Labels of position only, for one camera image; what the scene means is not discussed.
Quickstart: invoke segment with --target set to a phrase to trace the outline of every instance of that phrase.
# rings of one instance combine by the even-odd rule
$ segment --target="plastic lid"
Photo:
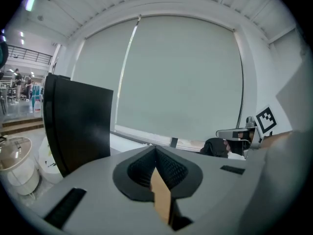
[[[26,159],[31,149],[28,138],[16,137],[0,143],[0,170],[16,168]]]

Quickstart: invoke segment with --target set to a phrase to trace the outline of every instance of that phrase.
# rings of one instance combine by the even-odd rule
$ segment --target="floor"
[[[0,122],[34,117],[32,101],[21,100],[19,103],[7,102],[6,115],[1,112]]]

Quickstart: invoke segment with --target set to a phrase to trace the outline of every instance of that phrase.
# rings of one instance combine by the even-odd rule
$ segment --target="stair step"
[[[29,118],[23,118],[23,119],[19,119],[19,120],[9,120],[6,121],[4,123],[2,123],[3,127],[9,127],[9,126],[13,126],[13,125],[19,125],[19,124],[25,124],[25,123],[34,123],[34,122],[40,122],[43,121],[42,117],[29,117]]]
[[[39,128],[43,128],[43,127],[44,127],[43,121],[24,123],[24,124],[19,124],[19,125],[12,125],[12,126],[8,126],[8,127],[4,127],[1,131],[1,135],[2,136],[12,135],[15,133],[35,130],[35,129],[39,129]]]

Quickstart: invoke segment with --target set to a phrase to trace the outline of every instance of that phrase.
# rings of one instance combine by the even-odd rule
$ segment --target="black slot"
[[[236,174],[239,174],[239,175],[243,175],[243,173],[245,172],[245,169],[232,167],[232,166],[229,166],[229,165],[223,165],[221,167],[221,169],[229,171],[229,172],[233,172],[233,173],[236,173]]]
[[[73,188],[70,190],[58,205],[45,217],[45,221],[61,229],[85,194],[86,191],[83,189]]]

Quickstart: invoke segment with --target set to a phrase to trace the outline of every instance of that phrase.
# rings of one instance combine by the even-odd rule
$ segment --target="black cloth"
[[[27,99],[30,99],[30,84],[31,84],[31,78],[28,79],[27,81],[27,87],[26,87],[26,96],[27,96]]]
[[[17,76],[15,76],[15,80],[18,80],[16,85],[21,85],[21,83],[22,83],[22,75],[20,73],[18,73]]]
[[[228,158],[228,152],[223,139],[212,138],[205,141],[204,147],[200,150],[200,154]]]

